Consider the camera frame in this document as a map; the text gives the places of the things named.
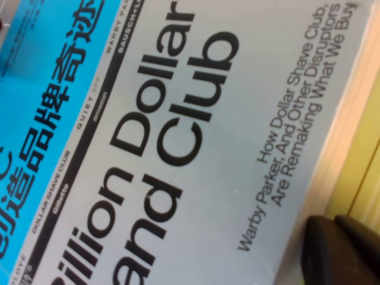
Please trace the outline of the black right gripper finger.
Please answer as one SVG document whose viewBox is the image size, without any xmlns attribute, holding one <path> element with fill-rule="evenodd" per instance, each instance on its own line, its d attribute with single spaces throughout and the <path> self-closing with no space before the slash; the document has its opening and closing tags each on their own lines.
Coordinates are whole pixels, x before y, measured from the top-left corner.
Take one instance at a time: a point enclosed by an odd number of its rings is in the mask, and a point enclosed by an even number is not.
<svg viewBox="0 0 380 285">
<path fill-rule="evenodd" d="M 305 284 L 379 284 L 379 234 L 347 215 L 311 216 L 300 263 Z"/>
</svg>

